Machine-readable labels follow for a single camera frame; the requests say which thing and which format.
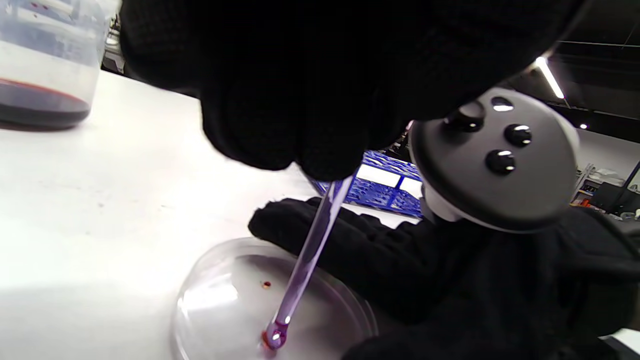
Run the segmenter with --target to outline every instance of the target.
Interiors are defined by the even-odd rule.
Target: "wall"
[[[596,168],[608,168],[626,179],[640,161],[640,143],[628,142],[611,136],[578,129],[580,152],[578,167],[592,163]]]
[[[104,11],[104,14],[109,17],[115,17],[115,13],[120,9],[120,4],[122,4],[122,0],[98,0],[98,4]]]

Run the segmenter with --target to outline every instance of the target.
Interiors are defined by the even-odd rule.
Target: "red liquid drop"
[[[269,350],[276,350],[276,349],[272,348],[272,347],[269,345],[269,341],[267,341],[267,332],[266,332],[266,331],[263,331],[263,332],[262,332],[262,344],[263,344],[266,348],[268,348]]]

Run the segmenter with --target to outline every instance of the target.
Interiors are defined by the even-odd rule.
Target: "monitor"
[[[607,213],[614,211],[614,205],[620,197],[622,188],[609,183],[602,183],[589,201],[590,205],[600,208]]]
[[[615,215],[620,215],[622,213],[636,213],[637,209],[640,209],[640,194],[624,189],[611,212]]]

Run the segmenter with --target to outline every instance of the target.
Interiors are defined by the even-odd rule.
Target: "ceiling light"
[[[551,70],[549,70],[547,59],[543,58],[543,57],[537,58],[536,59],[536,65],[540,68],[540,70],[542,71],[542,74],[547,79],[547,83],[549,83],[549,86],[551,86],[551,90],[554,91],[554,94],[559,99],[564,99],[564,94],[562,93],[562,90],[560,89],[560,86],[556,82],[556,79],[554,78],[554,75],[551,74]]]

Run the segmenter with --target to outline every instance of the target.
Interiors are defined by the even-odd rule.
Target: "blue test tube rack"
[[[400,175],[400,178],[397,184],[391,187],[360,179],[356,173],[356,178],[351,183],[349,194],[344,201],[346,204],[367,206],[409,217],[422,217],[420,200],[400,189],[404,179],[422,181],[414,164],[391,158],[376,151],[367,151],[362,158],[362,164]],[[310,182],[320,195],[324,195],[329,188],[329,183],[312,179]]]

